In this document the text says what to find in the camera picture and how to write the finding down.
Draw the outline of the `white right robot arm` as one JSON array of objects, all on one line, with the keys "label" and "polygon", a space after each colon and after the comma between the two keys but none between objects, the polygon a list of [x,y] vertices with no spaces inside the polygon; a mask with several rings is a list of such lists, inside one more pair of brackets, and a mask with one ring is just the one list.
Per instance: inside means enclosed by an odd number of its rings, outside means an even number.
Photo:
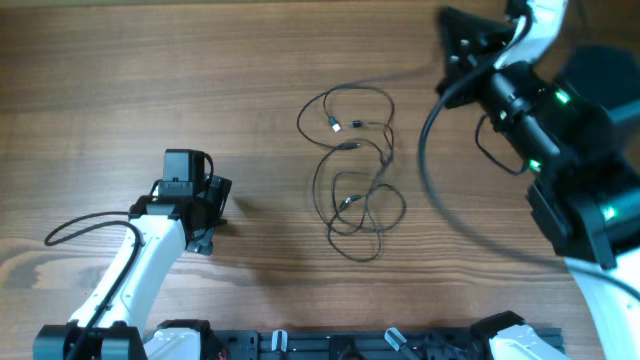
[{"label": "white right robot arm", "polygon": [[551,80],[535,71],[563,1],[511,1],[506,21],[446,7],[444,107],[478,104],[534,180],[540,231],[577,282],[610,359],[639,355],[639,173],[625,148],[639,130],[639,63],[629,51],[576,48]]}]

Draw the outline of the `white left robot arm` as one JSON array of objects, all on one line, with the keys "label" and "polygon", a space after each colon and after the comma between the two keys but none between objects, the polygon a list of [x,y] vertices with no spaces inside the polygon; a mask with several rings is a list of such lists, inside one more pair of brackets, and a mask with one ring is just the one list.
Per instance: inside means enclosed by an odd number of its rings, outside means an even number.
[{"label": "white left robot arm", "polygon": [[212,157],[168,149],[163,175],[127,211],[94,214],[101,228],[126,230],[120,249],[90,295],[64,325],[45,325],[36,359],[225,359],[228,351],[206,320],[168,320],[151,337],[145,326],[159,289],[185,252],[209,256],[232,183],[214,173]]}]

